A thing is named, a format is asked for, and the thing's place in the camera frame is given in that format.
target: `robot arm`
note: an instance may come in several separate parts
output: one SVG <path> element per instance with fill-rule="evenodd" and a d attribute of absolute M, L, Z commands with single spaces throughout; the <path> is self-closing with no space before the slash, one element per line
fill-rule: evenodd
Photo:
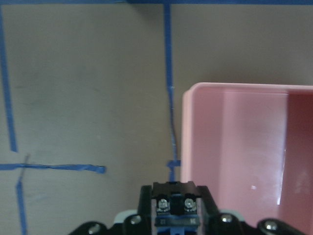
<path fill-rule="evenodd" d="M 142 186 L 137 214 L 110 229 L 88 222 L 69 235 L 304 235 L 277 219 L 253 228 L 235 215 L 220 213 L 206 186 L 193 182 Z"/>

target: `blue tape line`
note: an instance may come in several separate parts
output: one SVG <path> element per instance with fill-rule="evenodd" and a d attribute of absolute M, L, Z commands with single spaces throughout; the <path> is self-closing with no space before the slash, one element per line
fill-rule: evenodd
<path fill-rule="evenodd" d="M 172 69 L 172 35 L 171 35 L 171 5 L 164 4 L 164 46 L 165 46 L 165 67 L 166 67 L 166 87 L 170 106 L 170 127 L 171 127 L 171 141 L 173 149 L 174 162 L 177 158 L 177 145 L 174 126 L 174 86 L 173 86 L 173 69 Z M 175 181 L 175 168 L 170 168 L 170 181 Z"/>
<path fill-rule="evenodd" d="M 98 165 L 37 165 L 37 164 L 0 164 L 0 170 L 15 170 L 17 168 L 32 168 L 32 169 L 55 169 L 55 170 L 88 170 L 99 174 L 106 172 L 105 166 Z"/>
<path fill-rule="evenodd" d="M 257 5 L 313 5 L 313 0 L 0 0 L 0 4 L 257 4 Z"/>
<path fill-rule="evenodd" d="M 313 5 L 313 0 L 127 0 L 130 4 Z"/>
<path fill-rule="evenodd" d="M 123 3 L 125 0 L 0 0 L 2 5 L 16 4 L 113 4 Z"/>
<path fill-rule="evenodd" d="M 20 212 L 20 223 L 21 223 L 22 235 L 27 235 L 27 222 L 26 222 L 26 213 L 25 213 L 25 206 L 24 206 L 22 177 L 19 178 L 18 183 L 15 186 L 15 190 L 16 190 L 16 196 L 17 196 L 19 212 Z"/>
<path fill-rule="evenodd" d="M 176 166 L 180 166 L 181 161 L 180 160 L 176 160 L 176 161 L 169 161 L 167 163 L 167 167 L 176 167 Z"/>
<path fill-rule="evenodd" d="M 9 73 L 7 68 L 6 53 L 5 53 L 5 42 L 4 42 L 4 29 L 3 29 L 3 18 L 2 8 L 0 6 L 0 60 L 1 60 L 1 74 L 2 74 L 2 86 L 4 105 L 6 111 L 6 121 L 9 132 L 10 148 L 11 151 L 17 152 L 17 142 L 14 130 L 13 110 L 11 102 L 10 84 L 9 84 Z"/>

